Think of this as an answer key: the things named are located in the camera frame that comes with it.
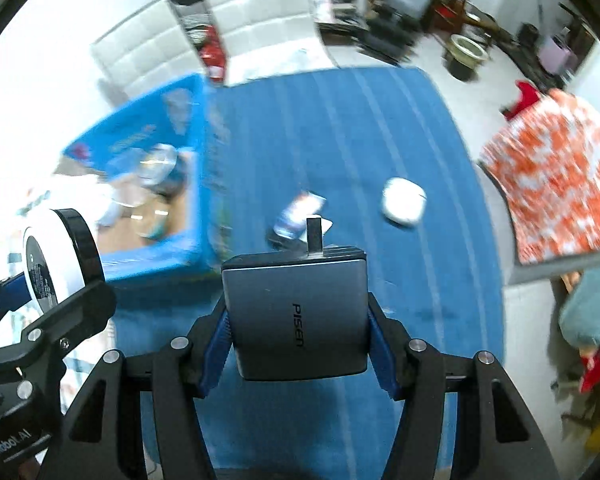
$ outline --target blue storage bin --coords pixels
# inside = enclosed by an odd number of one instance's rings
[[[133,171],[159,142],[190,152],[187,227],[155,244],[102,254],[106,280],[117,288],[212,272],[217,258],[209,240],[212,190],[208,148],[214,142],[206,120],[209,88],[192,74],[129,102],[71,143],[63,155],[113,180]]]

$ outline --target wooden chair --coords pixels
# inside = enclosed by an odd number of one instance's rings
[[[472,25],[483,29],[489,35],[487,46],[491,46],[493,38],[500,32],[500,27],[494,20],[485,15],[481,16],[478,20],[468,16],[466,3],[467,0],[440,0],[440,5],[447,11],[444,14],[440,13],[440,18],[448,23],[448,30],[452,34],[461,34],[462,28],[465,25]]]

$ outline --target silver screw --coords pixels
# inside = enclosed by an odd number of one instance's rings
[[[31,332],[29,332],[29,335],[27,335],[27,339],[29,341],[37,341],[41,335],[42,330],[40,330],[39,328],[34,328]]]
[[[120,352],[117,350],[109,350],[102,356],[102,360],[106,363],[115,363],[120,357]]]
[[[491,352],[487,352],[486,350],[478,352],[478,361],[480,361],[481,363],[490,365],[495,360],[496,360],[496,358],[493,356],[493,354]]]
[[[174,350],[181,350],[183,348],[186,348],[188,344],[189,340],[183,336],[175,337],[171,340],[171,348],[173,348]]]
[[[422,339],[412,339],[409,341],[409,348],[414,352],[424,352],[427,349],[427,344]]]
[[[18,397],[20,397],[22,400],[29,399],[29,397],[33,393],[33,384],[31,384],[31,381],[22,381],[20,384],[18,384],[16,393],[18,394]]]

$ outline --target black label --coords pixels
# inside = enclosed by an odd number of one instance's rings
[[[29,273],[33,293],[40,304],[42,312],[48,312],[58,304],[58,298],[56,298],[54,282],[51,280],[45,257],[33,236],[27,239],[25,252],[27,272]]]

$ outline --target gray charger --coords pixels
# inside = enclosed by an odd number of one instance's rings
[[[358,374],[369,346],[366,254],[322,247],[322,219],[307,219],[305,253],[235,256],[222,286],[240,375],[298,381]]]

